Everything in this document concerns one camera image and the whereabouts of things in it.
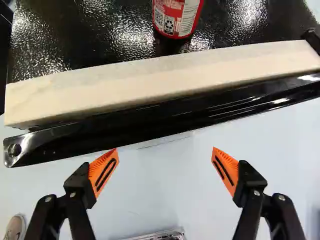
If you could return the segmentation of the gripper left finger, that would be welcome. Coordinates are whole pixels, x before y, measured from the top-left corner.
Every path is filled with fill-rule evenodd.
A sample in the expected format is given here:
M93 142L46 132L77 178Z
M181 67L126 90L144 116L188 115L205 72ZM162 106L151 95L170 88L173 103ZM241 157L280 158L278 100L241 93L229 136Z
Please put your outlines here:
M38 200L26 230L26 240L57 240L65 220L72 239L94 240L95 234L87 213L119 164L117 149L93 162L84 162L64 182L65 195L45 195Z

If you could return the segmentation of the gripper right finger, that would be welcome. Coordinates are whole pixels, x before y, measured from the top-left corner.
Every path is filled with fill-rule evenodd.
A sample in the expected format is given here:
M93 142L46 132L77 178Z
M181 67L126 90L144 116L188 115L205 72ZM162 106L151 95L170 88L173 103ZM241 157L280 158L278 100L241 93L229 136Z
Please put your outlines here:
M242 209L233 239L256 239L261 218L267 222L272 240L306 238L293 201L282 193L265 194L268 182L251 164L216 147L211 162L233 202Z

